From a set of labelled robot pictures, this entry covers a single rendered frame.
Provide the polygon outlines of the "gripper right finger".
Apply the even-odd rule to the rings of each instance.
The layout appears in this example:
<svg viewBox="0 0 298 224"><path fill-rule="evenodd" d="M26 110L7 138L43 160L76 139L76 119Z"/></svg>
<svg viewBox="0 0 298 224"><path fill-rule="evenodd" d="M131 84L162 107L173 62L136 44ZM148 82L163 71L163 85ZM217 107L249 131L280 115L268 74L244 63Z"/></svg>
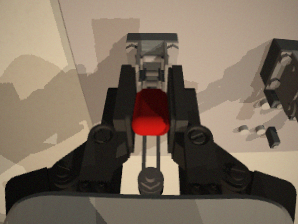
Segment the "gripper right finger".
<svg viewBox="0 0 298 224"><path fill-rule="evenodd" d="M297 197L294 185L250 171L214 142L212 132L200 123L195 88L184 86L182 65L168 68L167 101L170 120L167 147L171 159L178 164L180 195L265 197L281 204L294 223Z"/></svg>

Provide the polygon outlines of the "beige rectangular block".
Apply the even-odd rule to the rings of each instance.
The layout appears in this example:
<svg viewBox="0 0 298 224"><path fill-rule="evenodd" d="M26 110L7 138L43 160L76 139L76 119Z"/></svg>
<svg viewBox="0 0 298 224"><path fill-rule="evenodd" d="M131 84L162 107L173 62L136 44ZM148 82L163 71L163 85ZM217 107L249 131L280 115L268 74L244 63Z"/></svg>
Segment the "beige rectangular block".
<svg viewBox="0 0 298 224"><path fill-rule="evenodd" d="M142 140L143 136L135 136L134 153L130 156L142 156ZM147 136L147 156L156 156L156 136ZM167 133L160 136L160 156L171 156L167 153Z"/></svg>

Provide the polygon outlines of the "grey metal fixture plate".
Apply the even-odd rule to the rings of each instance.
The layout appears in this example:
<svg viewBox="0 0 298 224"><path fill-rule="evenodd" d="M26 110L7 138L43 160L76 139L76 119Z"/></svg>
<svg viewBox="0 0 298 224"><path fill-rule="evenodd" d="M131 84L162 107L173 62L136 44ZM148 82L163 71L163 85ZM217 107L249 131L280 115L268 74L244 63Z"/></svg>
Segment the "grey metal fixture plate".
<svg viewBox="0 0 298 224"><path fill-rule="evenodd" d="M201 124L228 153L298 151L298 123L263 110L260 76L273 38L298 40L298 0L58 0L91 118L101 123L108 88L128 65L128 33L177 33L185 88L195 88ZM248 134L239 127L247 125ZM256 127L275 127L270 149Z"/></svg>

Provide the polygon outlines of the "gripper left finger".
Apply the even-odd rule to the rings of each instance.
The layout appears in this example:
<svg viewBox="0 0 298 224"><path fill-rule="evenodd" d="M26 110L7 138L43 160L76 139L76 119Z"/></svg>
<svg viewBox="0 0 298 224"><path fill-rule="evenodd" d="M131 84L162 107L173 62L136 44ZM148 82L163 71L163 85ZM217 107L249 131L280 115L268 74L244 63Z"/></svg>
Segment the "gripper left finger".
<svg viewBox="0 0 298 224"><path fill-rule="evenodd" d="M120 194L123 164L134 153L136 95L135 67L121 65L118 88L107 90L101 124L51 168L12 177L5 186L6 216L18 200L45 191Z"/></svg>

